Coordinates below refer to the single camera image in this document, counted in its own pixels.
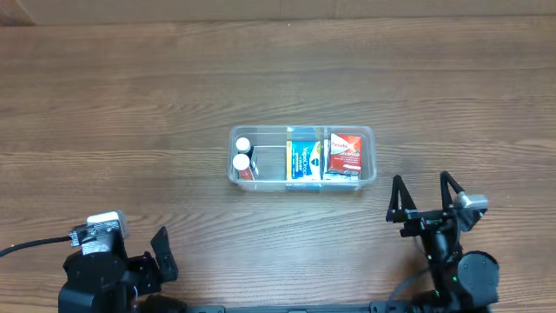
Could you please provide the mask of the red Panadol box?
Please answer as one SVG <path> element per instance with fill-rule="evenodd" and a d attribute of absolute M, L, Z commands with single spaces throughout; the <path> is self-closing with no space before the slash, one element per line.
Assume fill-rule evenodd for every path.
<path fill-rule="evenodd" d="M 328 145 L 328 170 L 337 174 L 359 175 L 361 144 L 361 136 L 332 133 Z"/>

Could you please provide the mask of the white blue medicine box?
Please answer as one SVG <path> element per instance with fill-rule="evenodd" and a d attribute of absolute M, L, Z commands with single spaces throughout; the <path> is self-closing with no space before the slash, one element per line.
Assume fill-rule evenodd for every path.
<path fill-rule="evenodd" d="M 350 182 L 359 181 L 360 177 L 358 175 L 349 175 L 331 172 L 328 168 L 329 165 L 329 140 L 323 140 L 323 170 L 322 170 L 322 180 L 329 182 Z"/>

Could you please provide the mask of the blue yellow medicine box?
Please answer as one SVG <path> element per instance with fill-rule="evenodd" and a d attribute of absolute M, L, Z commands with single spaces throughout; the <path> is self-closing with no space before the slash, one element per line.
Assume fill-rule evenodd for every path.
<path fill-rule="evenodd" d="M 286 142 L 286 180 L 311 182 L 321 179 L 321 143 Z"/>

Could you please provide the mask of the orange tube white cap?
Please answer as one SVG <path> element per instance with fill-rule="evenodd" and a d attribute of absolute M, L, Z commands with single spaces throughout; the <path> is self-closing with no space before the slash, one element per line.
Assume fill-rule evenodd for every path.
<path fill-rule="evenodd" d="M 245 154 L 237 154 L 232 160 L 234 169 L 238 172 L 241 180 L 253 181 L 255 179 L 254 172 L 251 168 L 250 158 Z"/>

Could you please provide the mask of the black bottle white cap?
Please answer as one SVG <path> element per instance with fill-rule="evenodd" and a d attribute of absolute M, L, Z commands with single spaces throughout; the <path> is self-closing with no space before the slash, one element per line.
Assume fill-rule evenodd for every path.
<path fill-rule="evenodd" d="M 239 137 L 235 141 L 235 148 L 239 154 L 244 154 L 251 158 L 254 152 L 254 146 L 246 137 Z"/>

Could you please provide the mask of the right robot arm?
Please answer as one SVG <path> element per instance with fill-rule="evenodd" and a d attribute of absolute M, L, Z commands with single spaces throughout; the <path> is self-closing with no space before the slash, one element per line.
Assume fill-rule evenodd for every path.
<path fill-rule="evenodd" d="M 461 234 L 472 230 L 487 213 L 485 195 L 468 194 L 446 171 L 440 173 L 441 208 L 416 208 L 401 176 L 393 177 L 386 220 L 401 223 L 402 237 L 419 238 L 427 267 L 400 284 L 388 298 L 386 312 L 488 312 L 499 300 L 500 265 L 490 254 L 464 252 Z M 434 288 L 399 301 L 397 296 L 424 274 Z"/>

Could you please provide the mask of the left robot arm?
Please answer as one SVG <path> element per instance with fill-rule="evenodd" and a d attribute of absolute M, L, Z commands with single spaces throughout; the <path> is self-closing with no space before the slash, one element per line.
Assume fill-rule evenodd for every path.
<path fill-rule="evenodd" d="M 117 222 L 80 226 L 70 232 L 81 249 L 63 264 L 67 281 L 58 295 L 60 312 L 184 312 L 187 305 L 162 296 L 162 285 L 179 269 L 161 227 L 151 239 L 153 253 L 128 256 Z"/>

